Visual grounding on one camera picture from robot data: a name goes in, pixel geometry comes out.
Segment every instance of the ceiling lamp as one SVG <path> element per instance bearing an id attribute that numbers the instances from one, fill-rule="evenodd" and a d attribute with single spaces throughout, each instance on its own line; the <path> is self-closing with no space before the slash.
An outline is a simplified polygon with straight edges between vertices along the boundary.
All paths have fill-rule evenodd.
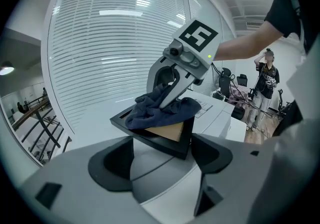
<path id="1" fill-rule="evenodd" d="M 1 64 L 0 67 L 0 76 L 4 76 L 6 74 L 11 73 L 12 71 L 14 71 L 14 67 L 12 65 L 12 63 L 10 61 L 5 61 Z"/>

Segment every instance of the camera lens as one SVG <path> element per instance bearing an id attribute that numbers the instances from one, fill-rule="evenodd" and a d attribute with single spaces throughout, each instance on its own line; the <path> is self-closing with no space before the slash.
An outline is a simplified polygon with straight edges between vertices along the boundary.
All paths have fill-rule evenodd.
<path id="1" fill-rule="evenodd" d="M 179 54 L 178 50 L 176 48 L 171 48 L 170 49 L 170 54 L 173 56 L 177 56 Z"/>

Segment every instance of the black t-shirt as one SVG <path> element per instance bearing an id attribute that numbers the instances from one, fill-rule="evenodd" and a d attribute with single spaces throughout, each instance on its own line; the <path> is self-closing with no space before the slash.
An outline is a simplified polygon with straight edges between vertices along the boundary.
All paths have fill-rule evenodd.
<path id="1" fill-rule="evenodd" d="M 317 37 L 318 31 L 316 26 L 311 26 L 310 18 L 306 15 L 303 5 L 300 5 L 300 18 L 304 31 L 304 49 L 308 54 Z M 291 0 L 273 0 L 272 6 L 264 20 L 270 22 L 277 30 L 283 33 L 285 38 L 288 37 L 290 33 L 296 33 L 300 37 L 300 20 L 292 6 Z M 302 115 L 300 110 L 296 101 L 293 101 L 285 118 L 274 131 L 273 136 L 280 135 L 284 129 L 301 120 Z"/>
<path id="2" fill-rule="evenodd" d="M 269 89 L 266 85 L 266 81 L 275 79 L 275 82 L 278 84 L 280 82 L 278 69 L 274 65 L 269 69 L 266 63 L 259 62 L 259 66 L 256 66 L 256 70 L 259 71 L 259 80 L 256 83 L 256 88 L 264 97 L 271 99 L 274 89 Z"/>

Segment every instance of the wooden floor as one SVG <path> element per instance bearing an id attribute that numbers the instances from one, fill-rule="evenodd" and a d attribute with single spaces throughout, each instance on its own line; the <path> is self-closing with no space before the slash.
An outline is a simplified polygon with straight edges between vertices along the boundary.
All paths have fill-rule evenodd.
<path id="1" fill-rule="evenodd" d="M 250 111 L 250 107 L 245 110 L 245 114 L 242 118 L 242 122 L 247 121 L 247 117 Z M 273 118 L 269 118 L 268 116 L 264 116 L 262 120 L 261 127 L 258 127 L 255 131 L 251 129 L 245 132 L 244 142 L 246 143 L 254 143 L 254 144 L 262 144 L 265 140 L 272 137 L 275 129 L 281 120 L 278 119 L 277 115 L 274 115 Z"/>

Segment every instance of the office chair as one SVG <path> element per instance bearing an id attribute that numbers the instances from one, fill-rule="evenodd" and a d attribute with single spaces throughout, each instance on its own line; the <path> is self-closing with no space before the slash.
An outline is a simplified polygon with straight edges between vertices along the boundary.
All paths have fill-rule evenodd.
<path id="1" fill-rule="evenodd" d="M 245 87 L 247 86 L 248 78 L 245 74 L 240 74 L 240 76 L 236 77 L 236 80 L 238 82 L 238 85 L 245 86 Z"/>

